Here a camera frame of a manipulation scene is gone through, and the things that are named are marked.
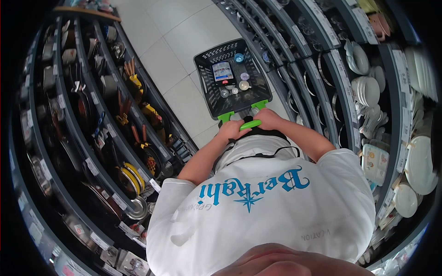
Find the floor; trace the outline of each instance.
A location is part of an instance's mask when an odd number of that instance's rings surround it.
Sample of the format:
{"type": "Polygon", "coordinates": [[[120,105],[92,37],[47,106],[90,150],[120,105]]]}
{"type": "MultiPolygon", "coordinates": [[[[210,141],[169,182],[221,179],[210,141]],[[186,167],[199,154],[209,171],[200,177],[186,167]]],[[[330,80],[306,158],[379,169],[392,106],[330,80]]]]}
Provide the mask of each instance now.
{"type": "MultiPolygon", "coordinates": [[[[111,0],[141,62],[199,148],[218,132],[206,107],[195,55],[240,34],[212,0],[111,0]]],[[[267,107],[288,119],[270,81],[267,107]]]]}

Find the white plate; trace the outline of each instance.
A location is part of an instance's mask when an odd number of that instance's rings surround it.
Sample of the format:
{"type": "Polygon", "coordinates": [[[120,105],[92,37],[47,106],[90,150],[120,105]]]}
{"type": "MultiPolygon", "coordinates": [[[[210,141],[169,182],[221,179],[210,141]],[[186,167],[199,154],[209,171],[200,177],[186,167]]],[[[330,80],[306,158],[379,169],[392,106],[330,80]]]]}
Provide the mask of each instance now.
{"type": "Polygon", "coordinates": [[[405,163],[405,176],[413,190],[421,195],[431,193],[438,183],[438,177],[433,172],[431,160],[430,138],[417,136],[411,140],[405,163]]]}
{"type": "Polygon", "coordinates": [[[394,189],[393,203],[396,211],[404,218],[409,218],[416,213],[417,195],[413,189],[406,184],[399,184],[394,189]]]}

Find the plastic shopping basket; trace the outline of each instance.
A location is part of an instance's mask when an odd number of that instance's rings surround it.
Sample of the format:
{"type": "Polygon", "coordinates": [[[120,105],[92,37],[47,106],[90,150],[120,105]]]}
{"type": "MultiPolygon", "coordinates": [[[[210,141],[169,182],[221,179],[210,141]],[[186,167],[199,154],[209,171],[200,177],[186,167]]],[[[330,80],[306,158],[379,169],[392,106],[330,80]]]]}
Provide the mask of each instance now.
{"type": "MultiPolygon", "coordinates": [[[[204,100],[210,115],[214,120],[226,122],[234,113],[250,109],[250,107],[265,107],[267,102],[272,100],[272,93],[267,84],[265,76],[253,60],[253,55],[245,40],[236,39],[218,45],[210,50],[202,52],[194,57],[199,79],[201,82],[204,100]],[[241,53],[244,55],[242,63],[236,63],[234,55],[241,53]],[[241,73],[248,73],[250,79],[247,80],[251,88],[246,91],[239,91],[236,95],[230,95],[226,98],[221,97],[221,90],[224,86],[217,87],[212,72],[212,65],[218,62],[228,61],[233,74],[236,78],[236,87],[241,81],[241,73]]],[[[248,127],[259,125],[254,121],[248,127]]]]}

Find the cup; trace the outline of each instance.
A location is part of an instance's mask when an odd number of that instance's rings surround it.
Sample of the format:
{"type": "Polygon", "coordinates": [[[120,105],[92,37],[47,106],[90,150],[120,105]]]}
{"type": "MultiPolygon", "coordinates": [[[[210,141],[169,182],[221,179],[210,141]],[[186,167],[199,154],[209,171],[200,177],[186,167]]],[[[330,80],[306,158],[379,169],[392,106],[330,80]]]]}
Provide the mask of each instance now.
{"type": "Polygon", "coordinates": [[[373,27],[374,33],[376,34],[379,41],[384,41],[385,36],[390,36],[390,27],[388,26],[387,20],[382,13],[375,13],[368,16],[370,24],[373,27]]]}

